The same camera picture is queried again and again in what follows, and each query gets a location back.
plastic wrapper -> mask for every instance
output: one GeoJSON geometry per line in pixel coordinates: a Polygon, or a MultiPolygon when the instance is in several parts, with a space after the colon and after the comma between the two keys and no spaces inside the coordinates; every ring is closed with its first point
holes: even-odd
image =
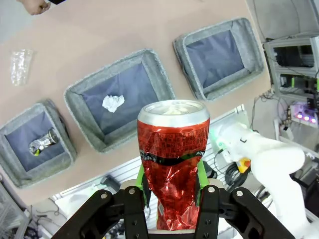
{"type": "Polygon", "coordinates": [[[27,82],[33,51],[22,49],[12,52],[11,81],[15,86],[25,85],[27,82]]]}
{"type": "Polygon", "coordinates": [[[140,154],[149,188],[157,196],[159,230],[194,229],[197,164],[205,153],[209,120],[187,127],[138,121],[140,154]]]}

yellow object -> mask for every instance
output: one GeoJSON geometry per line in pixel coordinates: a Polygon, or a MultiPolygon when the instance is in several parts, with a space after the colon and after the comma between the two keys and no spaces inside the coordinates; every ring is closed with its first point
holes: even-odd
{"type": "Polygon", "coordinates": [[[250,159],[242,158],[237,162],[237,167],[240,173],[244,173],[250,166],[250,159]]]}

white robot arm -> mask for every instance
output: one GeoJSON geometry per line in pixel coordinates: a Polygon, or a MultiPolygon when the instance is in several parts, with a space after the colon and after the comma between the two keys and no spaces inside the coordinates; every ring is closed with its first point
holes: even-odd
{"type": "Polygon", "coordinates": [[[270,192],[279,221],[296,239],[318,239],[319,227],[306,218],[301,188],[290,178],[305,161],[302,149],[262,137],[246,125],[232,122],[220,125],[215,136],[223,139],[232,161],[242,157],[251,160],[255,178],[270,192]]]}

silver can rim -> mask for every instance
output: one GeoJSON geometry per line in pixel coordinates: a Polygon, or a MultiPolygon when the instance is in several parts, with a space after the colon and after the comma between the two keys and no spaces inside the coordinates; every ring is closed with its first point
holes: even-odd
{"type": "Polygon", "coordinates": [[[151,103],[149,105],[144,106],[139,115],[138,121],[153,125],[153,126],[162,126],[162,127],[186,127],[192,126],[200,123],[206,122],[210,119],[209,112],[205,104],[199,101],[193,100],[168,100],[168,101],[159,101],[155,103],[151,103]],[[200,109],[193,113],[182,114],[182,115],[163,115],[163,114],[154,114],[147,111],[148,108],[156,105],[163,104],[171,104],[174,103],[193,103],[200,105],[200,109]]]}

human hand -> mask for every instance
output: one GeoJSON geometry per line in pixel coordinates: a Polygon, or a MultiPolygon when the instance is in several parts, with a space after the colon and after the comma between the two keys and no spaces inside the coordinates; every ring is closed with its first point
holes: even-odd
{"type": "Polygon", "coordinates": [[[47,11],[51,3],[46,3],[44,0],[18,0],[21,2],[25,10],[31,15],[37,15],[47,11]]]}

